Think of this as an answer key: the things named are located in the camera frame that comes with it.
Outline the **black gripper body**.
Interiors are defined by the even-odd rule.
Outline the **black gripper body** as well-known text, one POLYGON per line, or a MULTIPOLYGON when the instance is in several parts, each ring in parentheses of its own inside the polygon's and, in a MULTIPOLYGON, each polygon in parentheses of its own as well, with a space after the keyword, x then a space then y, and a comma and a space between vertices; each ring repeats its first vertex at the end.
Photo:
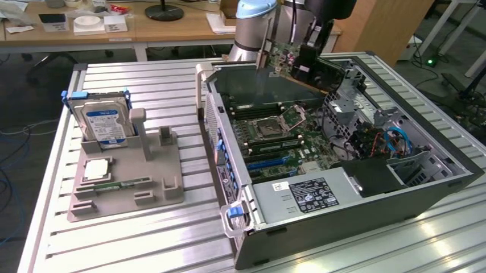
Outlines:
POLYGON ((343 20, 350 17, 356 0, 304 0, 304 7, 316 20, 343 20))

